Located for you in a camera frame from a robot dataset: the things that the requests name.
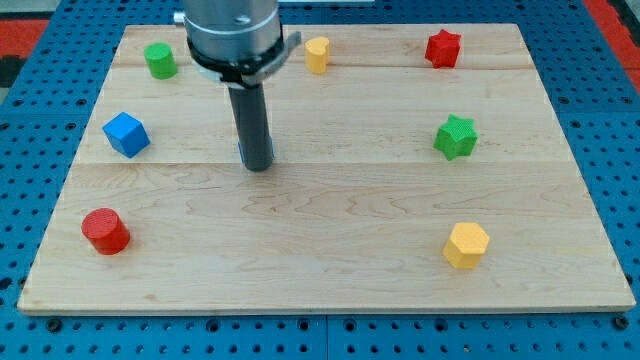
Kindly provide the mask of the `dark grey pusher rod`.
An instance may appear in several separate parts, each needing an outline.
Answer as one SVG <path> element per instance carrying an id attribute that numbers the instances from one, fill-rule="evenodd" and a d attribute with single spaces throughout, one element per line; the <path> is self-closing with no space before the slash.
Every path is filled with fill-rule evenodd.
<path id="1" fill-rule="evenodd" d="M 263 86 L 229 88 L 241 160 L 254 172 L 267 170 L 273 162 Z"/>

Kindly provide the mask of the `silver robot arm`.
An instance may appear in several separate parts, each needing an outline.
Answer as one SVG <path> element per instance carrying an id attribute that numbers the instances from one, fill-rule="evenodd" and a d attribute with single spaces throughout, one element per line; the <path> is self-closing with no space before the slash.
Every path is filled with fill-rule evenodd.
<path id="1" fill-rule="evenodd" d="M 301 44 L 284 34 L 277 0 L 183 0 L 173 15 L 186 30 L 197 68 L 227 86 L 244 166 L 254 172 L 273 162 L 263 82 Z"/>

